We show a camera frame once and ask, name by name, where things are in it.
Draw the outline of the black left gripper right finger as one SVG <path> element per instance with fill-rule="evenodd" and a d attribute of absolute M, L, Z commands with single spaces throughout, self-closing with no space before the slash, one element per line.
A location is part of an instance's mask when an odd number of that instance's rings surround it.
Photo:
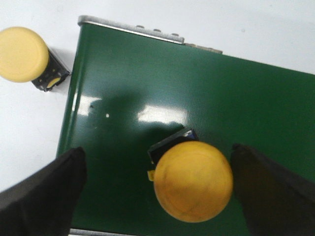
<path fill-rule="evenodd" d="M 313 236 L 315 184 L 256 149 L 234 144 L 234 193 L 252 236 Z"/>

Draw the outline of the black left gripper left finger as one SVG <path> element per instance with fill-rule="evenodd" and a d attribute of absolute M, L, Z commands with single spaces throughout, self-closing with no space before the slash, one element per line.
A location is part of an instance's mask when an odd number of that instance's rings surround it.
<path fill-rule="evenodd" d="M 72 148 L 0 194 L 2 236 L 66 236 L 87 181 L 85 152 Z"/>

